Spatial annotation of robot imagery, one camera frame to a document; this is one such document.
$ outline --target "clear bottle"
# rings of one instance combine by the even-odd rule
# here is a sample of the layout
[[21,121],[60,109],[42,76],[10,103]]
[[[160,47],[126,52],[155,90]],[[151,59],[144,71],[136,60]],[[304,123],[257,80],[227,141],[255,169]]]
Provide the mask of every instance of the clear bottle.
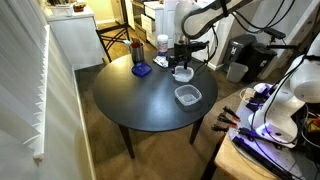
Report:
[[168,55],[168,35],[160,34],[157,38],[158,56]]

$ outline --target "window blinds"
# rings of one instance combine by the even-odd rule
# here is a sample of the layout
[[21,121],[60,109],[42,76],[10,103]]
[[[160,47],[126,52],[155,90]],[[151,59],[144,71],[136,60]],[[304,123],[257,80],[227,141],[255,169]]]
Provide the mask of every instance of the window blinds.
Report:
[[47,77],[46,20],[35,0],[0,1],[0,130],[42,158]]

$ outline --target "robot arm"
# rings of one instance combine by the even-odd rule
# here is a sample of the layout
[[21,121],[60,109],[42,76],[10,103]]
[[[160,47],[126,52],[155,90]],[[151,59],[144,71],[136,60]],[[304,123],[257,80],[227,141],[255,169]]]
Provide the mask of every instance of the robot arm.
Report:
[[175,10],[175,35],[179,40],[181,36],[197,39],[205,34],[214,23],[252,1],[216,0],[204,8],[190,0],[179,2]]
[[174,62],[169,64],[178,64],[185,61],[184,67],[187,67],[191,59],[191,53],[204,49],[208,42],[193,42],[189,40],[197,39],[205,34],[213,24],[220,19],[227,17],[242,6],[247,5],[253,0],[216,0],[201,8],[193,0],[181,1],[175,9],[175,33],[174,33]]
[[[320,56],[320,34],[313,41],[307,55]],[[257,134],[269,141],[295,147],[298,128],[291,116],[305,103],[320,102],[320,61],[297,57],[279,87],[263,107],[249,117],[249,123]]]

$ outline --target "clear plastic container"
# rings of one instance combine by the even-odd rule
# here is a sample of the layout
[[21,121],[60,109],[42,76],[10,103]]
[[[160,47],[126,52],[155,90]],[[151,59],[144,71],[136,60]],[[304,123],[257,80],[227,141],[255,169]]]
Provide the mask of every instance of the clear plastic container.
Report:
[[187,67],[184,69],[183,66],[176,66],[173,77],[180,82],[189,82],[194,75],[193,69],[191,67]]
[[174,91],[175,96],[185,106],[190,106],[198,102],[202,95],[200,91],[192,85],[183,85]]
[[248,66],[232,62],[227,73],[227,80],[233,83],[238,83],[248,70]]

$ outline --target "small white bowl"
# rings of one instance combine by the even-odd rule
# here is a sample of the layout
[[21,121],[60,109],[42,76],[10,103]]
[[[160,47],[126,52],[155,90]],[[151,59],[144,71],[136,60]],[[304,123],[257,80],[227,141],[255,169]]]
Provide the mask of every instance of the small white bowl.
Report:
[[183,85],[174,91],[175,96],[185,106],[190,106],[202,98],[200,91],[192,85]]
[[176,66],[174,74],[172,75],[176,81],[189,82],[193,78],[194,72],[191,67],[184,69],[183,66]]

